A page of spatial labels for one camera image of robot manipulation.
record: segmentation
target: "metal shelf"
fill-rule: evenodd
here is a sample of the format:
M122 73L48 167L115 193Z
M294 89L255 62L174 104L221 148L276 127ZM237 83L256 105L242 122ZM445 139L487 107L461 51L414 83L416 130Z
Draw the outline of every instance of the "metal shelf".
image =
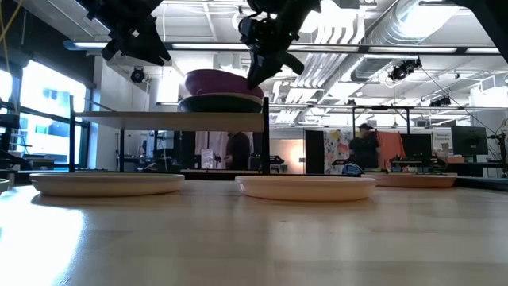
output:
M124 130L264 131L263 114L88 111L75 116Z

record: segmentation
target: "monitor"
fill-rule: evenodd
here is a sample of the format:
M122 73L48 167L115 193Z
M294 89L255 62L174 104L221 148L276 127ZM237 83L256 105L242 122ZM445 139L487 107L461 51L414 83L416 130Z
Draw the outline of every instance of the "monitor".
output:
M400 134L406 158L430 158L433 155L432 135L430 134Z
M453 126L453 153L463 156L488 155L485 127Z

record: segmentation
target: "person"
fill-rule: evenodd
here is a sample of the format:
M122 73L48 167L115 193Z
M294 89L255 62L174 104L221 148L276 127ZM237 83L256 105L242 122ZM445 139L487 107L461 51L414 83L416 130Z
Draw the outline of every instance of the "person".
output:
M225 148L225 165L228 170L247 170L251 156L251 141L242 132L228 132L228 144Z
M379 167L379 143L371 135L371 129L366 123L360 125L360 136L349 143L349 158L364 171Z

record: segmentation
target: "ceiling light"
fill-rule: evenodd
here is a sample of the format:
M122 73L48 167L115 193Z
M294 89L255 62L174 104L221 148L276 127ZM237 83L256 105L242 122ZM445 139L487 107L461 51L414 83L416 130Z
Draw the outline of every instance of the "ceiling light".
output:
M485 53L491 55L499 54L499 50L497 48L468 48L466 53Z
M456 48L436 48L436 47L371 47L369 52L407 52L416 54L426 53L454 53Z
M359 47L334 44L292 44L288 52L358 52Z
M156 105L163 105L163 106L177 106L177 102L156 102Z
M105 48L107 43L102 42L75 42L77 48Z
M222 51L247 51L248 48L244 44L203 44L203 43L174 43L171 44L175 50L222 50Z
M365 59L388 59L388 60L417 60L418 56L406 56L406 55L365 55Z

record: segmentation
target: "sign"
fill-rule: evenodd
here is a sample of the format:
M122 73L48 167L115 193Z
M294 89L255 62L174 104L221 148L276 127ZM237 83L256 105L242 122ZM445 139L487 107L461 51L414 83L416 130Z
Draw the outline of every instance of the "sign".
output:
M447 151L449 153L453 153L453 144L452 144L452 133L451 132L433 132L432 133L432 141L433 141L433 150L437 151Z

